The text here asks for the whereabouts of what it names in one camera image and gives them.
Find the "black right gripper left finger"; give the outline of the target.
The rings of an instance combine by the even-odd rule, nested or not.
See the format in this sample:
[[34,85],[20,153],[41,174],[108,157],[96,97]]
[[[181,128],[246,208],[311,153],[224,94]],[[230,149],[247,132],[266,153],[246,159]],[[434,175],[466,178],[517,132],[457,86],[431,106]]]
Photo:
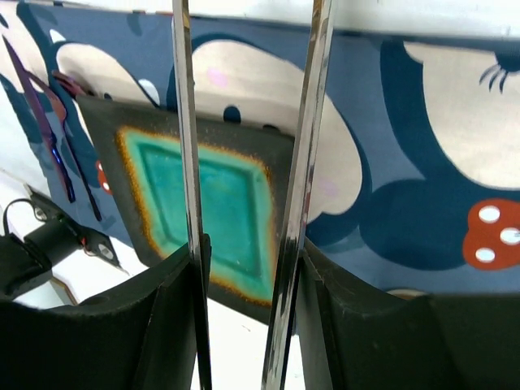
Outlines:
[[183,246],[157,266],[79,305],[38,309],[14,290],[46,271],[13,235],[1,239],[1,386],[4,389],[212,388],[207,322],[196,268]]

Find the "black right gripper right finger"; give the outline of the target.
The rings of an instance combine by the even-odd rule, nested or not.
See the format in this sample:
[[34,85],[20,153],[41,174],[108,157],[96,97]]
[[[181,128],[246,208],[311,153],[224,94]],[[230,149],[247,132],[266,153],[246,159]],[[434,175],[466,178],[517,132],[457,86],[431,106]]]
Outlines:
[[305,243],[296,321],[308,389],[516,389],[516,294],[385,293]]

